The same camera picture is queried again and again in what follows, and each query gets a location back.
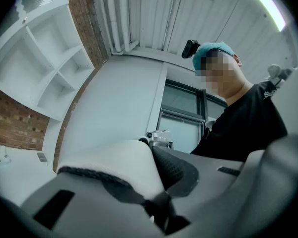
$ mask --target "ceiling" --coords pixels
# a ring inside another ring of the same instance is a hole
[[[119,21],[119,0],[116,13]],[[224,41],[252,83],[266,78],[271,64],[295,66],[290,36],[279,32],[259,0],[129,0],[129,25],[131,41],[139,40],[140,47],[179,58],[189,39]]]

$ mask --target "black camera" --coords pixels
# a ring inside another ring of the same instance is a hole
[[[198,43],[198,41],[188,40],[182,52],[182,58],[190,58],[196,53],[199,47],[200,44]]]

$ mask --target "man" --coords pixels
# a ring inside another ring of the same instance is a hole
[[[225,98],[228,107],[192,154],[244,162],[252,151],[265,149],[287,135],[270,99],[276,91],[274,84],[251,84],[228,45],[204,43],[194,55],[193,64],[196,74],[206,79],[207,88]]]

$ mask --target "white logo print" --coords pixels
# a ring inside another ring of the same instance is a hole
[[[267,97],[272,97],[275,93],[276,93],[276,89],[275,90],[273,90],[273,91],[271,91],[271,92],[265,92],[264,93],[264,96],[265,96],[265,98],[264,98],[264,100],[267,98]]]

